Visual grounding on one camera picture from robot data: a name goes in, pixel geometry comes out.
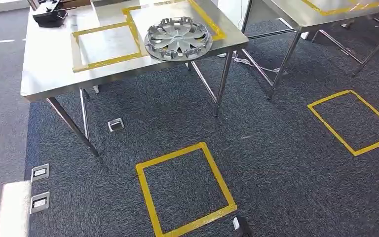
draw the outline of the metal table leg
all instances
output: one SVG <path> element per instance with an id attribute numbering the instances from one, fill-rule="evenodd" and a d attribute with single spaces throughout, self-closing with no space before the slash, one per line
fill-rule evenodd
<path id="1" fill-rule="evenodd" d="M 319 35 L 319 30 L 320 30 L 320 29 L 317 29 L 316 33 L 314 33 L 314 36 L 313 36 L 313 38 L 311 39 L 311 42 L 312 42 L 312 43 L 314 43 L 314 42 L 316 41 L 316 38 L 317 38 L 317 36 Z"/>
<path id="2" fill-rule="evenodd" d="M 205 88 L 207 89 L 208 91 L 208 94 L 211 96 L 211 99 L 213 99 L 214 103 L 217 103 L 217 98 L 216 98 L 216 95 L 214 94 L 213 90 L 210 88 L 210 86 L 208 85 L 207 81 L 205 80 L 204 76 L 202 75 L 200 69 L 198 68 L 198 66 L 196 65 L 196 63 L 194 61 L 191 61 L 188 63 L 188 66 L 190 69 L 194 69 L 195 72 L 198 74 L 198 76 L 200 77 L 201 81 L 203 82 Z"/>
<path id="3" fill-rule="evenodd" d="M 214 109 L 213 109 L 213 115 L 214 116 L 217 116 L 219 114 L 219 108 L 220 108 L 220 104 L 222 102 L 223 94 L 225 92 L 226 80 L 227 80 L 227 75 L 228 75 L 228 71 L 230 68 L 230 64 L 232 61 L 232 56 L 233 56 L 233 50 L 230 50 L 229 52 L 227 52 L 225 68 L 223 69 L 222 80 L 220 82 L 219 91 L 217 93 L 217 101 L 216 101 L 216 104 L 215 104 Z"/>
<path id="4" fill-rule="evenodd" d="M 358 67 L 358 69 L 353 73 L 353 76 L 356 76 L 371 60 L 371 58 L 379 51 L 379 44 L 378 46 L 368 55 L 368 57 L 362 62 L 362 64 Z"/>
<path id="5" fill-rule="evenodd" d="M 91 138 L 89 137 L 89 126 L 88 126 L 88 114 L 86 113 L 86 102 L 85 99 L 83 98 L 83 95 L 88 94 L 85 89 L 80 89 L 79 90 L 80 94 L 80 105 L 82 106 L 82 118 L 83 118 L 83 128 L 85 130 L 85 137 L 91 141 Z"/>
<path id="6" fill-rule="evenodd" d="M 333 38 L 330 34 L 328 34 L 324 30 L 319 30 L 318 32 L 322 33 L 326 38 L 328 38 L 330 41 L 332 41 L 334 44 L 336 44 L 340 49 L 342 49 L 342 52 L 349 55 L 351 58 L 353 58 L 355 61 L 357 61 L 359 64 L 362 64 L 362 61 L 355 57 L 345 46 L 343 46 L 339 41 L 337 41 L 335 38 Z"/>
<path id="7" fill-rule="evenodd" d="M 293 55 L 294 49 L 296 49 L 297 43 L 299 42 L 299 39 L 300 39 L 301 35 L 302 35 L 301 29 L 297 29 L 296 36 L 294 36 L 294 40 L 291 43 L 291 46 L 288 49 L 287 54 L 284 57 L 284 60 L 282 61 L 280 70 L 278 71 L 278 74 L 275 77 L 275 80 L 274 80 L 274 82 L 272 84 L 272 91 L 271 91 L 271 94 L 269 95 L 268 99 L 271 99 L 274 96 L 275 91 L 276 91 L 277 86 L 278 86 L 278 83 L 281 80 L 282 75 L 284 74 L 284 69 L 285 69 L 285 67 L 288 64 L 288 62 L 289 62 L 289 60 L 291 58 L 291 55 Z"/>
<path id="8" fill-rule="evenodd" d="M 251 13 L 253 0 L 248 0 L 248 1 L 249 3 L 248 3 L 248 8 L 246 9 L 245 19 L 243 20 L 242 29 L 240 30 L 242 33 L 245 33 L 246 25 L 248 24 L 248 20 L 249 20 L 249 14 Z"/>
<path id="9" fill-rule="evenodd" d="M 50 103 L 51 107 L 57 112 L 57 114 L 63 119 L 63 121 L 69 126 L 69 128 L 81 139 L 81 141 L 90 148 L 91 153 L 98 157 L 99 153 L 95 149 L 95 147 L 91 144 L 91 142 L 85 137 L 85 135 L 80 131 L 75 122 L 73 122 L 72 118 L 66 113 L 60 103 L 54 97 L 47 98 L 48 103 Z"/>

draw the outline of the white dashed line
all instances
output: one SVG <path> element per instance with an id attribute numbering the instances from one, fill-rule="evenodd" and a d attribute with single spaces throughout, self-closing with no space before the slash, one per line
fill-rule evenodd
<path id="1" fill-rule="evenodd" d="M 5 39 L 5 40 L 0 40 L 0 43 L 8 43 L 8 42 L 14 42 L 14 39 Z"/>

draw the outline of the yellow tape square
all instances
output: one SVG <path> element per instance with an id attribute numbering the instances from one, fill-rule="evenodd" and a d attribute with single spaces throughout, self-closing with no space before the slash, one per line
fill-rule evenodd
<path id="1" fill-rule="evenodd" d="M 366 106 L 368 106 L 377 116 L 379 116 L 379 111 L 376 110 L 372 105 L 370 105 L 367 101 L 365 101 L 360 95 L 358 95 L 355 91 L 353 90 L 344 90 L 344 91 L 341 91 L 341 92 L 338 92 L 336 94 L 333 94 L 331 96 L 328 96 L 328 97 L 325 97 L 323 99 L 320 99 L 316 102 L 313 102 L 311 104 L 309 104 L 307 107 L 312 111 L 312 113 L 329 129 L 329 131 L 331 133 L 333 133 L 333 135 L 354 155 L 354 156 L 358 156 L 358 155 L 361 155 L 365 152 L 369 152 L 375 148 L 378 148 L 379 147 L 379 142 L 376 142 L 370 146 L 367 146 L 365 148 L 362 148 L 358 151 L 355 151 L 350 145 L 347 144 L 347 142 L 327 123 L 323 120 L 323 118 L 318 114 L 318 112 L 313 108 L 314 106 L 320 104 L 320 103 L 323 103 L 325 101 L 328 101 L 330 99 L 333 99 L 335 97 L 338 97 L 338 96 L 341 96 L 341 95 L 345 95 L 345 94 L 348 94 L 348 93 L 352 93 L 354 94 L 361 102 L 363 102 Z"/>
<path id="2" fill-rule="evenodd" d="M 145 176 L 143 169 L 147 168 L 149 166 L 167 161 L 169 159 L 172 159 L 172 158 L 182 156 L 184 154 L 199 150 L 199 149 L 202 149 L 202 151 L 204 152 L 204 155 L 207 158 L 207 161 L 211 167 L 211 170 L 213 171 L 213 174 L 216 177 L 217 182 L 219 183 L 220 189 L 222 190 L 223 195 L 226 198 L 228 206 L 164 234 L 162 232 L 161 227 L 160 227 L 160 222 L 159 222 L 159 219 L 158 219 L 157 214 L 156 214 L 156 210 L 154 207 L 152 196 L 151 196 L 150 191 L 149 191 L 149 185 L 148 185 L 148 182 L 146 180 L 146 176 Z M 136 165 L 136 170 L 137 170 L 137 174 L 139 175 L 139 180 L 140 180 L 140 184 L 142 186 L 143 196 L 145 197 L 146 206 L 148 208 L 149 216 L 150 216 L 150 219 L 151 219 L 151 222 L 153 225 L 153 230 L 154 230 L 156 237 L 178 237 L 178 236 L 184 235 L 184 234 L 186 234 L 190 231 L 193 231 L 193 230 L 195 230 L 201 226 L 204 226 L 210 222 L 213 222 L 213 221 L 215 221 L 215 220 L 217 220 L 217 219 L 219 219 L 219 218 L 221 218 L 221 217 L 223 217 L 223 216 L 225 216 L 225 215 L 227 215 L 227 214 L 229 214 L 229 213 L 231 213 L 237 209 L 236 203 L 234 202 L 233 197 L 231 196 L 230 191 L 227 188 L 227 185 L 226 185 L 219 169 L 217 168 L 217 165 L 214 162 L 210 151 L 207 148 L 207 144 L 204 142 L 200 142 L 200 143 L 195 144 L 193 146 L 190 146 L 190 147 L 169 153 L 167 155 L 164 155 L 164 156 L 161 156 L 161 157 L 158 157 L 155 159 L 151 159 L 151 160 L 143 162 L 143 163 L 139 163 Z"/>
<path id="3" fill-rule="evenodd" d="M 302 1 L 306 3 L 309 7 L 313 8 L 315 11 L 319 12 L 319 14 L 323 16 L 379 7 L 379 1 L 377 0 L 374 0 L 371 2 L 363 2 L 363 3 L 359 2 L 359 0 L 345 0 L 345 2 L 350 3 L 350 6 L 341 7 L 341 8 L 332 9 L 332 10 L 322 10 L 318 6 L 316 6 L 314 3 L 312 3 L 312 0 L 302 0 Z"/>
<path id="4" fill-rule="evenodd" d="M 157 5 L 171 4 L 171 3 L 177 3 L 177 2 L 182 2 L 182 1 L 189 2 L 190 5 L 192 6 L 192 8 L 202 17 L 202 19 L 216 33 L 216 35 L 213 36 L 213 41 L 222 40 L 222 39 L 226 38 L 226 34 L 223 32 L 223 30 L 220 29 L 220 27 L 208 16 L 208 14 L 194 0 L 168 0 L 168 1 L 163 1 L 163 2 L 156 2 L 156 3 L 153 3 L 153 5 L 157 6 Z M 126 17 L 125 22 L 120 22 L 120 23 L 115 23 L 112 25 L 101 26 L 101 27 L 92 28 L 92 29 L 88 29 L 88 30 L 73 32 L 72 37 L 74 38 L 74 40 L 72 40 L 72 42 L 76 42 L 77 45 L 75 45 L 74 47 L 78 48 L 79 36 L 81 36 L 81 35 L 93 33 L 93 32 L 98 32 L 98 31 L 103 31 L 103 30 L 108 30 L 108 29 L 113 29 L 113 28 L 117 28 L 117 27 L 128 26 L 131 34 L 133 35 L 134 41 L 135 41 L 137 47 L 139 48 L 138 53 L 125 55 L 125 56 L 112 58 L 112 59 L 107 59 L 107 60 L 104 60 L 101 62 L 90 63 L 88 65 L 74 66 L 73 72 L 74 73 L 82 72 L 82 71 L 86 71 L 86 70 L 90 70 L 90 69 L 94 69 L 94 68 L 107 66 L 110 64 L 114 64 L 114 63 L 125 62 L 125 61 L 131 60 L 131 59 L 147 56 L 146 52 L 142 52 L 142 50 L 141 50 L 141 48 L 143 46 L 141 45 L 140 41 L 142 41 L 142 40 L 139 37 L 137 27 L 133 21 L 133 17 L 131 16 L 130 11 L 141 9 L 141 8 L 146 8 L 146 7 L 150 7 L 150 6 L 151 5 L 141 5 L 141 6 L 132 6 L 132 7 L 123 8 L 122 13 Z"/>

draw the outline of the table top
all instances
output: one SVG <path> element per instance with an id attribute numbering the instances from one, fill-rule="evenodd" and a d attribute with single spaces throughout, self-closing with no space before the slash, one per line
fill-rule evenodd
<path id="1" fill-rule="evenodd" d="M 379 13 L 379 0 L 263 1 L 293 27 L 313 27 Z"/>
<path id="2" fill-rule="evenodd" d="M 213 36 L 210 57 L 246 46 L 248 39 L 206 0 L 100 0 L 70 10 L 60 28 L 41 28 L 30 11 L 21 95 L 29 101 L 89 88 L 182 64 L 148 55 L 149 26 L 188 16 Z"/>

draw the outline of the floor marking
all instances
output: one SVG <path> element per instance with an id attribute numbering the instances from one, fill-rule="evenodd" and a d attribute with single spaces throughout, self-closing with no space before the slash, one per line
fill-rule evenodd
<path id="1" fill-rule="evenodd" d="M 14 39 L 5 39 L 5 40 L 0 40 L 0 43 L 8 43 L 8 42 L 14 42 Z"/>
<path id="2" fill-rule="evenodd" d="M 156 210 L 154 207 L 152 196 L 151 196 L 150 190 L 149 190 L 149 185 L 148 185 L 148 182 L 146 180 L 146 176 L 145 176 L 143 169 L 147 168 L 149 166 L 167 161 L 169 159 L 172 159 L 172 158 L 182 156 L 184 154 L 199 150 L 199 149 L 203 150 L 204 155 L 207 158 L 208 163 L 210 164 L 211 170 L 212 170 L 214 176 L 216 177 L 217 182 L 219 183 L 220 189 L 222 190 L 223 195 L 225 196 L 225 198 L 228 202 L 228 206 L 164 234 L 162 232 L 162 228 L 160 227 L 159 219 L 158 219 L 157 214 L 156 214 Z M 213 221 L 215 221 L 215 220 L 217 220 L 217 219 L 219 219 L 219 218 L 221 218 L 221 217 L 223 217 L 223 216 L 225 216 L 225 215 L 227 215 L 227 214 L 229 214 L 229 213 L 231 213 L 237 209 L 236 203 L 234 202 L 233 197 L 231 196 L 231 193 L 230 193 L 229 189 L 227 188 L 227 185 L 226 185 L 219 169 L 217 168 L 217 165 L 214 162 L 210 151 L 207 148 L 207 144 L 204 142 L 200 142 L 198 144 L 195 144 L 193 146 L 181 149 L 179 151 L 175 151 L 175 152 L 169 153 L 167 155 L 164 155 L 164 156 L 161 156 L 161 157 L 158 157 L 155 159 L 151 159 L 151 160 L 143 162 L 143 163 L 139 163 L 136 165 L 136 170 L 137 170 L 137 174 L 139 176 L 140 184 L 142 186 L 143 196 L 145 197 L 146 206 L 148 208 L 149 216 L 150 216 L 150 219 L 151 219 L 151 222 L 153 225 L 153 230 L 154 230 L 156 237 L 178 237 L 178 236 L 184 235 L 184 234 L 186 234 L 190 231 L 193 231 L 193 230 L 195 230 L 201 226 L 204 226 L 210 222 L 213 222 Z"/>
<path id="3" fill-rule="evenodd" d="M 379 147 L 379 142 L 376 142 L 370 146 L 367 146 L 367 147 L 364 147 L 358 151 L 355 151 L 350 145 L 347 144 L 347 142 L 327 123 L 323 120 L 323 118 L 318 114 L 318 112 L 313 108 L 313 106 L 316 106 L 320 103 L 323 103 L 325 101 L 328 101 L 330 99 L 333 99 L 335 97 L 338 97 L 338 96 L 341 96 L 341 95 L 345 95 L 345 94 L 348 94 L 348 93 L 352 93 L 354 94 L 361 102 L 363 102 L 366 106 L 368 106 L 377 116 L 379 116 L 379 111 L 374 108 L 372 105 L 370 105 L 370 103 L 368 103 L 366 100 L 364 100 L 364 98 L 362 98 L 360 95 L 358 95 L 355 91 L 353 90 L 344 90 L 344 91 L 341 91 L 341 92 L 338 92 L 336 94 L 333 94 L 333 95 L 330 95 L 328 97 L 325 97 L 323 99 L 320 99 L 318 101 L 315 101 L 311 104 L 309 104 L 307 107 L 311 110 L 311 112 L 327 127 L 327 129 L 354 155 L 354 156 L 358 156 L 358 155 L 361 155 L 365 152 L 369 152 L 375 148 L 378 148 Z"/>

